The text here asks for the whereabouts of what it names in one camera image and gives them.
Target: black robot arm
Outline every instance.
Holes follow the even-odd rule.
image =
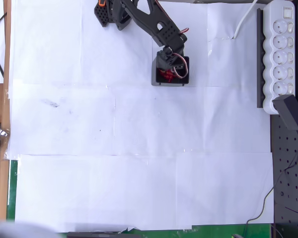
[[[115,23],[119,30],[124,29],[131,19],[152,36],[158,46],[152,64],[152,84],[189,83],[189,58],[183,54],[187,37],[170,19],[157,0],[147,0],[150,14],[137,8],[138,0],[100,0],[95,7],[95,15],[103,27]]]

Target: white power strip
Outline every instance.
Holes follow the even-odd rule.
[[[278,114],[273,100],[295,94],[295,6],[291,1],[273,0],[263,11],[265,100],[268,114]]]

